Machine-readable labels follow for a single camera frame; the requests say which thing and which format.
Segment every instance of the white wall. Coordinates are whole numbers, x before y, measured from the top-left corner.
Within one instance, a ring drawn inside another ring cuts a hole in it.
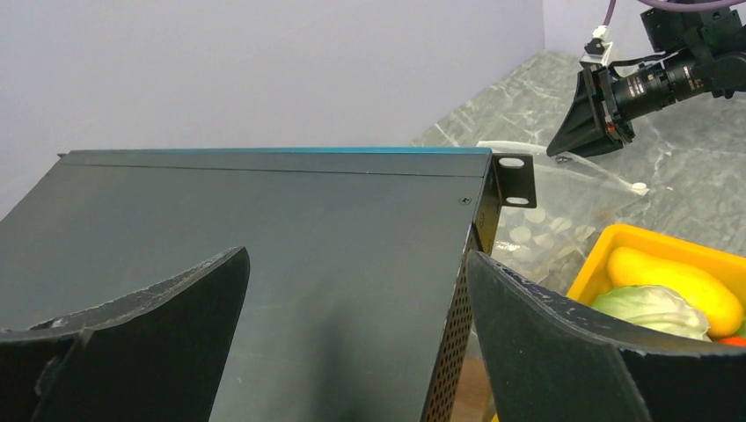
[[[545,46],[547,49],[582,55],[594,28],[603,23],[607,0],[544,0]],[[653,53],[640,14],[649,9],[637,0],[617,0],[611,19],[611,37],[624,58]],[[746,5],[736,7],[746,23]]]
[[[70,149],[408,144],[543,44],[541,0],[6,0],[0,218]]]

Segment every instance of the cable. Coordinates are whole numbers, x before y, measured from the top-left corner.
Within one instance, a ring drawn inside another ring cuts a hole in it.
[[[699,4],[678,4],[665,2],[663,0],[637,0],[642,4],[646,4],[662,11],[676,11],[679,13],[688,12],[701,12],[701,11],[713,11],[724,7],[733,7],[737,4],[744,4],[746,0],[717,0],[714,2],[699,3]]]
[[[609,70],[609,73],[614,79],[619,80],[622,77],[617,72],[617,68],[635,66],[635,65],[638,65],[644,62],[657,62],[659,60],[665,59],[668,56],[670,55],[663,53],[663,54],[658,54],[658,55],[646,55],[645,57],[640,57],[638,59],[616,60],[614,62],[609,63],[609,65],[606,68]]]
[[[603,19],[603,24],[609,26],[611,23],[611,16],[614,15],[614,7],[617,5],[617,0],[609,1],[609,9],[606,10],[606,18]]]

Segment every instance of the teal stripe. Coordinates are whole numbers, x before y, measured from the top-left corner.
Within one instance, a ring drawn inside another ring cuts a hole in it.
[[[491,154],[489,148],[453,147],[381,147],[381,148],[239,148],[239,149],[146,149],[142,152],[177,154],[252,153],[252,154]]]

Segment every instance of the camera lens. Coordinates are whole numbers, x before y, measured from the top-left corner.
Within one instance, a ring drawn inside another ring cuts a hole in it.
[[[691,72],[694,63],[691,57],[675,55],[613,83],[619,114],[633,120],[704,92],[702,81]]]

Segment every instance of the white cable connector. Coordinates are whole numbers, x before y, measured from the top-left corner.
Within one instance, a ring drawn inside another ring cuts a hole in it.
[[[606,42],[611,37],[611,29],[606,25],[600,25],[593,30],[593,38]]]

